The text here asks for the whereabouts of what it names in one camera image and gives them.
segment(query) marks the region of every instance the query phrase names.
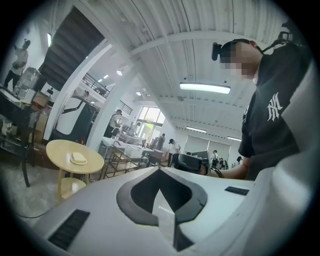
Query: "black chair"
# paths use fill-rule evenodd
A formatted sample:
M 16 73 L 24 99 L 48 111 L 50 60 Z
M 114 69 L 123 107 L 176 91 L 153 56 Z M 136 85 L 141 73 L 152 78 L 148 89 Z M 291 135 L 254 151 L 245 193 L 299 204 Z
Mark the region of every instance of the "black chair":
M 154 157 L 153 155 L 149 155 L 148 156 L 148 163 L 147 163 L 146 167 L 148 168 L 150 165 L 156 166 L 157 163 L 159 163 L 159 159 Z

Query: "hair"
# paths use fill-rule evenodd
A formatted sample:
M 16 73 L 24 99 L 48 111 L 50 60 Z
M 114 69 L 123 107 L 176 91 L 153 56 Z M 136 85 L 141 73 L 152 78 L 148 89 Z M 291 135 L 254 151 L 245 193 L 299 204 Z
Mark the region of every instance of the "hair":
M 31 41 L 30 40 L 26 40 L 26 41 L 24 41 L 24 43 L 29 47 L 30 44 L 31 44 Z

